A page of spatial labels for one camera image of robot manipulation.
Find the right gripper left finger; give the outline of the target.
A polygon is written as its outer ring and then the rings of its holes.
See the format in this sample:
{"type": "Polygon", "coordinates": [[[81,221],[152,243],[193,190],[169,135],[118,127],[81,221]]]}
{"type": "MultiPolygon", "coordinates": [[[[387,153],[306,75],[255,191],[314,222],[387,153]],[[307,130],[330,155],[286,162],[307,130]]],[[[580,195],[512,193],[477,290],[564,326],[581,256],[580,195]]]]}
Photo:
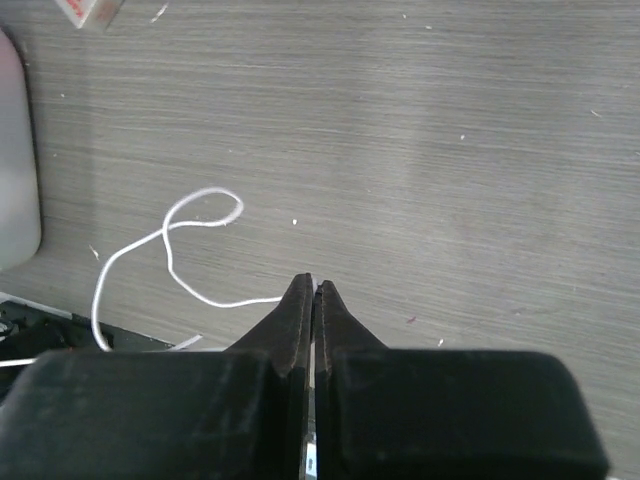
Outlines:
{"type": "Polygon", "coordinates": [[[5,479],[297,479],[313,280],[221,352],[50,352],[1,405],[5,479]]]}

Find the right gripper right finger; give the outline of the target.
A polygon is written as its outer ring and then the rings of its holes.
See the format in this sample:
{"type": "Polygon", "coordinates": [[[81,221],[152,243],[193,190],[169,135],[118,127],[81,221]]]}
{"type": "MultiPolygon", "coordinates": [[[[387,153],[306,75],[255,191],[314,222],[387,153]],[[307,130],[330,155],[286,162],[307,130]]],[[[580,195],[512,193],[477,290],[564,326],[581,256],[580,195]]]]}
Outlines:
{"type": "Polygon", "coordinates": [[[314,306],[322,479],[603,479],[574,376],[533,351],[393,349],[324,282],[314,306]]]}

